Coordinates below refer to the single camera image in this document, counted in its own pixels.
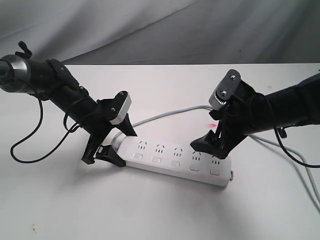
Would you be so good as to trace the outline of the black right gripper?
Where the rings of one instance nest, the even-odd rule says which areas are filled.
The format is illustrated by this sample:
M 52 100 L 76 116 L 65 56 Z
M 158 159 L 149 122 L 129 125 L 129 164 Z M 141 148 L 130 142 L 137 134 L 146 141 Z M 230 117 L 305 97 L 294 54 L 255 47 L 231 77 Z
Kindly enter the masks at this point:
M 196 152 L 212 153 L 220 160 L 225 159 L 248 135 L 272 128 L 268 104 L 244 81 L 240 81 L 226 106 L 220 110 L 212 109 L 209 115 L 218 121 L 216 131 L 193 140 L 190 146 Z

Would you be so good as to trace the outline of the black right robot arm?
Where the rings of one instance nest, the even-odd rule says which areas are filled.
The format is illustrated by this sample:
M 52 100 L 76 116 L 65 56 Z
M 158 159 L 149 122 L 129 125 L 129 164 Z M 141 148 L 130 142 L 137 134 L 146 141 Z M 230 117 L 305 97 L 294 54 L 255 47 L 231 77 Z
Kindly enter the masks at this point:
M 190 146 L 218 159 L 225 159 L 246 137 L 277 130 L 320 123 L 320 75 L 263 95 L 244 82 L 235 69 L 230 69 L 208 100 L 209 115 L 218 121 L 215 131 L 193 140 Z

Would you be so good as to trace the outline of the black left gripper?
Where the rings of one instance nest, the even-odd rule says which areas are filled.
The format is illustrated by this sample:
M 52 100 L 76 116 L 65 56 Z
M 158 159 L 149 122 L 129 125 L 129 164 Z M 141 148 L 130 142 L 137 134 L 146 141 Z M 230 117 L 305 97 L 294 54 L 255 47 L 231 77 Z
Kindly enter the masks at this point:
M 88 165 L 94 164 L 95 159 L 97 159 L 109 162 L 117 167 L 126 166 L 125 160 L 117 154 L 112 145 L 101 145 L 106 136 L 116 126 L 125 136 L 138 136 L 130 122 L 128 113 L 120 124 L 112 125 L 110 123 L 113 116 L 111 108 L 114 103 L 114 98 L 98 101 L 88 98 L 81 102 L 83 113 L 81 127 L 90 134 L 81 160 Z

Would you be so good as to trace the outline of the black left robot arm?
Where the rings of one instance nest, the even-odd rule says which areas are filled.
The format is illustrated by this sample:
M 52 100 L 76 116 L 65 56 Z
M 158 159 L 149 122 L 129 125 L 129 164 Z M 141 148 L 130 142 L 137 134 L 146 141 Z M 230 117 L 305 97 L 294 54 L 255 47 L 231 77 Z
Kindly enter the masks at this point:
M 43 122 L 43 102 L 51 101 L 64 112 L 63 126 L 67 135 L 79 128 L 89 133 L 81 158 L 83 162 L 91 165 L 102 160 L 125 167 L 125 160 L 112 145 L 103 145 L 103 142 L 114 128 L 126 136 L 137 135 L 128 114 L 132 103 L 130 94 L 122 90 L 113 98 L 94 100 L 60 61 L 54 58 L 44 62 L 34 60 L 33 53 L 23 41 L 18 45 L 21 52 L 0 59 L 0 88 L 7 93 L 35 97 L 40 107 L 40 118 L 35 129 L 10 148 L 11 157 L 22 162 L 15 156 L 14 149 L 38 131 Z

